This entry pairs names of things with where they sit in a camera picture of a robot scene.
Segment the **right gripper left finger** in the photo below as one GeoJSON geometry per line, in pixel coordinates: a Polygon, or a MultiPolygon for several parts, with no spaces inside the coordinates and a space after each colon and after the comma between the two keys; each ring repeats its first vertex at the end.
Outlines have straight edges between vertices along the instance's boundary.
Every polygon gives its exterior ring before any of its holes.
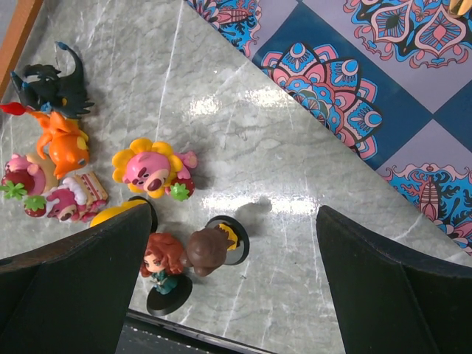
{"type": "Polygon", "coordinates": [[[138,204],[1,260],[2,353],[114,353],[152,224],[138,204]]]}

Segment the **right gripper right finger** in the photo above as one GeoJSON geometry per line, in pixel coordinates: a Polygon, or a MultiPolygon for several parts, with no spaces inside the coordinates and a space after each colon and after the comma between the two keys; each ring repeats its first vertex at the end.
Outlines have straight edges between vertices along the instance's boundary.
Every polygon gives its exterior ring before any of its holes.
{"type": "Polygon", "coordinates": [[[346,353],[470,353],[471,268],[321,206],[316,233],[346,353]]]}

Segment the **brown hair yellow figurine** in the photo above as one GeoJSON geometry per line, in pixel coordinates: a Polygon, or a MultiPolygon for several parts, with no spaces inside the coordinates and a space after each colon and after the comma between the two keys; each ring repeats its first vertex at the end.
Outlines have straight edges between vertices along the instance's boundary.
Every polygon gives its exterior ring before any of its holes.
{"type": "Polygon", "coordinates": [[[221,266],[241,264],[249,250],[249,235],[243,225],[228,215],[219,215],[190,235],[180,261],[198,276],[206,277],[221,266]]]}

